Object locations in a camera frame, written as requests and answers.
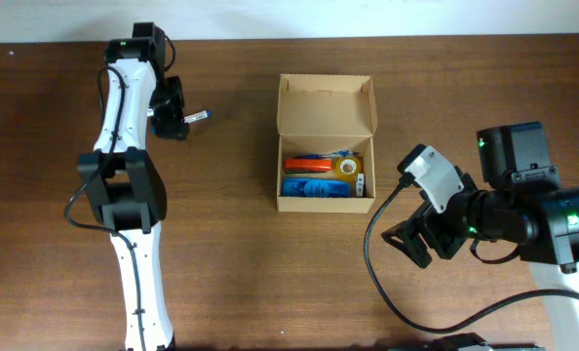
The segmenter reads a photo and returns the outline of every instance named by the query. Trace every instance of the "blue object in box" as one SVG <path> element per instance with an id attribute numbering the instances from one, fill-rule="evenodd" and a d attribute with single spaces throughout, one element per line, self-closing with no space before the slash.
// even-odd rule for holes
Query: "blue object in box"
<path id="1" fill-rule="evenodd" d="M 283 196 L 349 198 L 350 183 L 328 179 L 286 178 L 283 180 Z"/>

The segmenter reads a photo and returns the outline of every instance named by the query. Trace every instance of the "cardboard box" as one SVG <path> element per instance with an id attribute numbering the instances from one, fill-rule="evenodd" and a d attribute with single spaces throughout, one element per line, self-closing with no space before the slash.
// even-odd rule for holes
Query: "cardboard box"
<path id="1" fill-rule="evenodd" d="M 376 100 L 371 77 L 283 74 L 279 86 L 277 128 L 279 212 L 359 213 L 371 208 L 376 196 L 372 137 L 376 131 Z M 364 198 L 300 198 L 282 196 L 283 179 L 306 176 L 336 179 L 325 174 L 286 175 L 283 161 L 304 154 L 358 151 L 366 175 Z"/>

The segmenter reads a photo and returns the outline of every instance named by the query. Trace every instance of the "white background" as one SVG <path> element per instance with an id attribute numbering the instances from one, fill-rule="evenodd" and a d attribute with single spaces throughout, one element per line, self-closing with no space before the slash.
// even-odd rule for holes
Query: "white background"
<path id="1" fill-rule="evenodd" d="M 0 42 L 579 32 L 579 0 L 0 0 Z"/>

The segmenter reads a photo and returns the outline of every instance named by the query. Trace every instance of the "red object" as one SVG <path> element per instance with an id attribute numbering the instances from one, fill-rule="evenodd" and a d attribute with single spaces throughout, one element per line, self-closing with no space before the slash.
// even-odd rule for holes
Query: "red object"
<path id="1" fill-rule="evenodd" d="M 286 173 L 324 173 L 332 170 L 332 160 L 286 159 Z"/>

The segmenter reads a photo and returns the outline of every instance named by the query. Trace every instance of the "tape roll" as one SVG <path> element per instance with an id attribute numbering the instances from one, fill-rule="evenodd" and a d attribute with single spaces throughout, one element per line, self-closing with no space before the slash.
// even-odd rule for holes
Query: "tape roll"
<path id="1" fill-rule="evenodd" d="M 355 181 L 360 172 L 361 161 L 354 156 L 340 158 L 335 165 L 335 173 L 342 181 Z"/>

